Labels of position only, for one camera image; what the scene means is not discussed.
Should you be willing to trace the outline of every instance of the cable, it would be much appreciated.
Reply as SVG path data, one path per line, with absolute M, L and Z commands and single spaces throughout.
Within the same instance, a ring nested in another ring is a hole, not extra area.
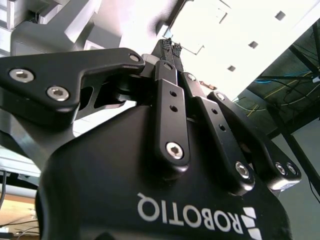
M 23 222 L 17 222 L 17 223 L 14 223 L 14 222 L 15 222 L 15 221 L 9 222 L 9 223 L 3 224 L 3 225 L 0 225 L 0 228 L 5 227 L 5 226 L 12 226 L 12 225 L 20 225 L 20 224 L 34 223 L 34 222 L 38 222 L 38 220 L 23 221 Z
M 307 75 L 308 75 L 310 73 L 310 71 L 293 72 L 293 73 L 289 73 L 289 74 L 284 75 L 284 77 L 291 77 L 291 76 L 301 75 L 301 74 L 305 74 L 305 73 L 307 73 Z M 272 81 L 271 80 L 263 80 L 263 79 L 257 78 L 254 82 L 257 83 L 257 84 L 268 84 L 268 83 L 271 83 Z
M 249 114 L 247 115 L 247 117 L 249 117 L 252 113 L 254 113 L 255 112 L 255 109 L 258 107 L 258 105 L 255 105 L 255 107 L 252 109 L 252 111 L 251 112 L 249 112 Z
M 6 171 L 2 171 L 2 172 L 3 172 L 3 178 L 2 178 L 2 192 L 1 192 L 1 196 L 0 196 L 0 210 L 1 210 L 2 204 L 4 203 L 4 200 L 5 200 L 6 185 L 7 185 L 7 172 Z
M 304 93 L 302 93 L 301 91 L 299 91 L 299 90 L 297 90 L 297 89 L 294 89 L 292 86 L 289 86 L 288 84 L 285 84 L 285 83 L 283 83 L 283 82 L 281 82 L 281 81 L 277 81 L 277 80 L 270 80 L 270 81 L 275 82 L 275 83 L 278 83 L 278 84 L 282 84 L 282 85 L 286 86 L 287 88 L 290 88 L 290 89 L 296 91 L 297 93 L 300 93 L 302 96 L 306 97 L 306 98 L 307 98 L 308 100 L 310 100 L 311 102 L 314 102 L 314 101 L 311 100 L 307 95 L 305 95 Z
M 307 93 L 306 96 L 309 96 L 319 86 L 320 86 L 320 83 L 317 86 L 315 86 L 309 93 Z M 299 99 L 297 99 L 295 101 L 292 101 L 292 102 L 289 102 L 289 103 L 286 103 L 286 104 L 282 104 L 281 106 L 288 106 L 288 105 L 291 105 L 291 104 L 295 104 L 295 103 L 297 103 L 297 102 L 299 102 L 299 101 L 301 101 L 302 99 L 305 99 L 305 98 L 306 97 L 304 96 L 304 97 L 301 97 L 301 98 L 299 98 Z
M 309 178 L 308 178 L 308 181 L 309 181 L 310 190 L 311 190 L 313 196 L 315 197 L 315 199 L 316 199 L 316 200 L 318 201 L 318 203 L 320 204 L 320 200 L 319 200 L 319 198 L 317 197 L 317 195 L 315 194 L 314 190 L 312 189 L 311 181 L 310 181 Z
M 31 229 L 38 229 L 38 228 L 39 228 L 38 226 L 34 226 L 34 227 L 30 227 L 30 228 L 24 230 L 24 231 L 18 236 L 18 238 L 17 238 L 16 240 L 19 240 L 23 235 L 25 235 L 26 233 L 28 233 L 29 230 L 31 230 Z
M 293 80 L 293 81 L 289 82 L 287 85 L 293 84 L 293 83 L 295 83 L 295 82 L 297 82 L 297 81 L 298 81 L 298 80 Z M 264 97 L 264 99 L 267 99 L 268 97 L 270 97 L 270 96 L 272 96 L 273 94 L 281 91 L 281 90 L 284 89 L 285 87 L 286 87 L 286 86 L 282 86 L 282 87 L 278 88 L 277 90 L 269 93 L 267 96 Z
M 307 93 L 306 96 L 309 96 L 309 95 L 310 95 L 314 90 L 316 90 L 316 88 L 319 87 L 319 86 L 320 86 L 320 83 L 319 83 L 317 86 L 315 86 L 309 93 Z M 292 101 L 292 102 L 288 102 L 288 103 L 281 104 L 281 106 L 288 106 L 288 105 L 291 105 L 291 104 L 295 104 L 295 103 L 297 103 L 297 102 L 299 102 L 299 101 L 301 101 L 301 100 L 303 100 L 303 99 L 305 99 L 305 98 L 306 98 L 306 97 L 303 96 L 303 97 L 301 97 L 301 98 L 299 98 L 299 99 L 297 99 L 297 100 L 294 100 L 294 101 Z M 245 107 L 239 105 L 237 102 L 235 102 L 234 104 L 237 105 L 239 108 L 241 108 L 241 109 L 243 109 L 243 110 L 246 110 L 246 111 L 248 111 L 248 112 L 254 111 L 254 109 L 245 108 Z M 263 109 L 255 110 L 255 112 L 262 112 L 262 111 L 265 111 L 265 110 L 267 110 L 267 109 L 263 108 Z

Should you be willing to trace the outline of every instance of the screw hole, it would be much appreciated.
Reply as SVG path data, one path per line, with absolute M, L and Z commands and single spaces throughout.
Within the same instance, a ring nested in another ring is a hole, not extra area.
M 140 58 L 135 54 L 130 53 L 129 57 L 131 58 L 131 60 L 133 60 L 135 62 L 139 62 L 140 61 Z
M 221 124 L 219 124 L 219 128 L 222 130 L 222 131 L 226 131 L 226 128 L 223 126 L 223 125 L 221 125 Z
M 174 91 L 170 91 L 171 96 L 176 97 L 177 94 Z
M 178 112 L 178 108 L 176 108 L 176 106 L 171 105 L 170 109 L 175 113 Z
M 166 69 L 169 69 L 169 70 L 173 69 L 173 67 L 170 64 L 166 63 L 166 62 L 164 62 L 163 65 L 165 66 Z

